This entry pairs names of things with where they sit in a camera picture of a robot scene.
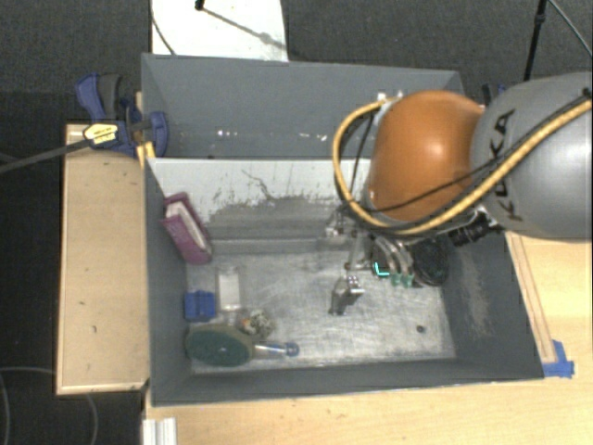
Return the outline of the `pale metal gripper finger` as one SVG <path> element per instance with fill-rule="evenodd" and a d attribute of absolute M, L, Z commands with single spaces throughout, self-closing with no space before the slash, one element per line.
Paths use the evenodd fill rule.
<path fill-rule="evenodd" d="M 354 305 L 356 301 L 365 293 L 359 278 L 356 275 L 348 275 L 346 277 L 346 302 L 347 305 Z"/>
<path fill-rule="evenodd" d="M 347 281 L 344 277 L 339 278 L 334 284 L 331 294 L 330 313 L 332 315 L 343 315 L 347 308 Z"/>

